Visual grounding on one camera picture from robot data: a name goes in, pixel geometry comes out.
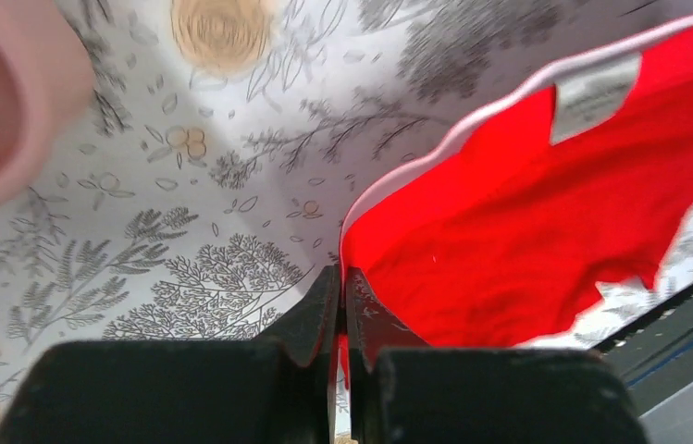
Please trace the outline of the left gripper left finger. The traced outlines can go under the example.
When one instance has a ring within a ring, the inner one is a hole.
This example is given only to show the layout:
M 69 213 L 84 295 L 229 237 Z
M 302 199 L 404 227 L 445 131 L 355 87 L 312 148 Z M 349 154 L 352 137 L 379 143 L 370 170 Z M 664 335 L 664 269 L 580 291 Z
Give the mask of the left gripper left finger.
M 340 272 L 258 336 L 79 340 L 34 364 L 0 443 L 329 443 Z

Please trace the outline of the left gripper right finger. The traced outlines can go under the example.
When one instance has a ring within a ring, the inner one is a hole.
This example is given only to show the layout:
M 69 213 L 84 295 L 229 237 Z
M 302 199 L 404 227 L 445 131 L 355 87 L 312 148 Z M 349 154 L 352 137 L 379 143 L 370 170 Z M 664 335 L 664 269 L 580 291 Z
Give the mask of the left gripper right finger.
M 437 348 L 344 278 L 352 437 L 360 443 L 644 443 L 623 382 L 592 351 Z

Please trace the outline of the red underwear white trim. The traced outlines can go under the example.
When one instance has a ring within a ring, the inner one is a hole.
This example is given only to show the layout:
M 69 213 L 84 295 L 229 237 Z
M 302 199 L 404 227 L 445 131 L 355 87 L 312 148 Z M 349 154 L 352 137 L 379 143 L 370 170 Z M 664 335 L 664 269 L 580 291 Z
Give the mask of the red underwear white trim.
M 426 343 L 562 334 L 653 290 L 693 209 L 693 15 L 548 64 L 352 205 L 340 266 Z

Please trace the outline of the pink divided organizer tray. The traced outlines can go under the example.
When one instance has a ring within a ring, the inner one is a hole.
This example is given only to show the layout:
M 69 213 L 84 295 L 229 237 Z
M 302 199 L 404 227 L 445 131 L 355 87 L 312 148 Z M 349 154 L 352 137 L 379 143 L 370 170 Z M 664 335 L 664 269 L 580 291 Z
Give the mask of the pink divided organizer tray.
M 93 86 L 87 52 L 55 2 L 0 1 L 0 204 L 36 178 Z

